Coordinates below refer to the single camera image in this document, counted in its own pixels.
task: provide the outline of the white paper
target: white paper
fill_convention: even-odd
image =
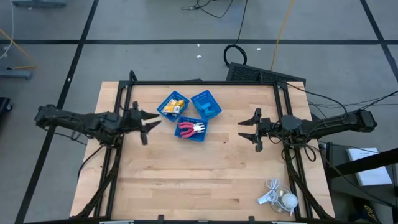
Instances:
[[[376,148],[364,148],[364,149],[367,151],[360,149],[347,149],[349,159],[351,161],[354,161],[378,153]],[[358,172],[356,174],[356,177],[358,178],[358,182],[361,186],[392,184],[391,178],[387,173],[386,167],[379,167],[376,169]]]

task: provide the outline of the yellow package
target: yellow package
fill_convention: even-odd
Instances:
[[[178,100],[174,106],[179,106],[179,107],[183,108],[184,104],[185,104],[184,100]]]
[[[177,103],[177,100],[171,99],[171,100],[169,101],[169,103],[167,103],[166,106],[176,106],[176,105],[175,105],[176,103]]]
[[[173,113],[173,110],[174,110],[174,106],[165,106],[163,108],[164,113]]]

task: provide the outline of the white plug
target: white plug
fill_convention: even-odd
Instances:
[[[258,202],[260,205],[262,205],[263,203],[266,203],[266,202],[271,202],[271,201],[272,201],[272,197],[271,197],[272,191],[273,191],[273,190],[268,191],[268,193],[266,193],[265,195],[263,195],[261,198],[257,199],[257,202]]]

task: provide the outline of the black metal frame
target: black metal frame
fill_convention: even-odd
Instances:
[[[263,81],[262,79],[259,80],[259,82],[255,81],[243,81],[243,82],[219,82],[219,81],[136,81],[136,78],[134,77],[133,79],[129,81],[120,81],[118,85],[118,92],[116,95],[116,101],[114,105],[114,112],[118,113],[120,106],[121,106],[121,96],[125,88],[127,88],[127,94],[126,94],[126,100],[124,102],[124,107],[128,108],[130,105],[131,101],[131,93],[132,93],[132,88],[134,85],[234,85],[234,86],[239,86],[239,85],[264,85],[264,86],[272,86],[274,90],[274,95],[275,95],[275,104],[277,108],[277,113],[278,113],[278,118],[281,119],[283,116],[283,111],[282,111],[282,103],[280,100],[280,94],[279,90],[282,89],[283,94],[284,94],[284,99],[285,99],[285,106],[287,109],[287,114],[292,114],[292,105],[290,104],[290,96],[289,96],[289,91],[287,88],[286,84],[283,84],[281,82],[267,82]],[[116,169],[112,170],[112,174],[108,172],[109,169],[109,163],[111,162],[111,153],[112,149],[106,149],[106,154],[104,157],[104,163],[103,163],[103,171],[101,173],[101,178],[100,178],[100,188],[97,193],[95,193],[95,196],[93,198],[98,198],[95,204],[94,208],[94,217],[87,217],[87,211],[84,211],[83,213],[86,216],[82,217],[71,217],[71,219],[68,220],[53,220],[53,221],[46,221],[46,222],[37,222],[37,223],[46,223],[46,224],[51,224],[51,223],[99,223],[103,221],[111,221],[111,215],[112,215],[112,209],[113,209],[113,202],[114,202],[114,195],[116,192],[116,184],[117,184],[117,179],[118,179],[118,169],[119,169],[119,161],[121,159],[121,150],[122,150],[122,144],[123,144],[123,138],[121,142],[121,146],[117,147],[116,150],[116,155],[114,158],[114,164],[113,168]],[[286,158],[286,165],[287,165],[287,170],[288,170],[288,175],[289,175],[289,184],[292,192],[294,194],[297,194],[297,189],[296,189],[296,184],[302,189],[303,192],[306,192],[304,194],[304,204],[305,204],[305,210],[307,217],[303,218],[301,216],[301,211],[300,207],[297,206],[294,210],[295,212],[295,219],[296,222],[305,222],[305,223],[349,223],[349,222],[341,222],[337,220],[330,220],[327,218],[330,218],[327,214],[323,215],[321,219],[314,219],[313,214],[312,214],[312,206],[310,205],[310,201],[314,202],[315,199],[310,195],[310,192],[307,189],[307,183],[305,179],[305,171],[303,168],[302,164],[302,157],[300,154],[300,149],[295,148],[294,151],[296,153],[296,163],[297,163],[297,169],[298,173],[295,171],[294,166],[292,165],[290,156],[290,147],[288,147],[286,144],[284,144],[284,149],[285,149],[285,158]],[[103,198],[102,194],[104,189],[107,187],[104,185],[105,180],[109,180],[109,177],[112,177],[110,182],[110,188],[109,188],[109,197],[107,201],[107,207],[106,207],[106,213],[105,216],[100,216],[100,210],[101,210],[101,205],[103,203]],[[159,215],[158,220],[134,220],[134,223],[156,223],[156,224],[163,224],[163,223],[181,223],[181,224],[193,224],[193,223],[200,223],[204,221],[200,220],[190,220],[190,221],[181,221],[181,220],[164,220],[163,215]],[[247,223],[247,221],[205,221],[206,223],[214,223],[214,224],[225,224],[225,223]],[[249,217],[250,224],[254,223],[271,223],[271,221],[255,221],[254,217]]]

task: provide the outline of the yellow item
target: yellow item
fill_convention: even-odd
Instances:
[[[177,103],[177,100],[171,99],[171,100],[169,101],[169,103],[167,103],[166,106],[175,106],[176,103]]]
[[[179,106],[179,107],[183,108],[184,105],[185,105],[184,100],[179,100],[174,106]]]
[[[174,106],[165,106],[163,111],[166,113],[172,113],[174,111]]]
[[[279,39],[280,39],[280,37],[282,36],[282,32],[283,32],[284,29],[285,29],[285,25],[286,25],[287,18],[289,17],[290,11],[292,10],[293,1],[294,1],[294,0],[290,0],[289,9],[287,10],[287,13],[286,13],[284,22],[282,23],[282,27],[280,28],[278,38],[276,39],[276,45],[275,45],[275,49],[274,49],[274,55],[272,56],[271,68],[269,69],[270,71],[272,71],[272,68],[273,68],[273,66],[274,66],[274,61],[275,61],[275,57],[276,57],[276,52],[277,52],[277,50],[278,50]]]

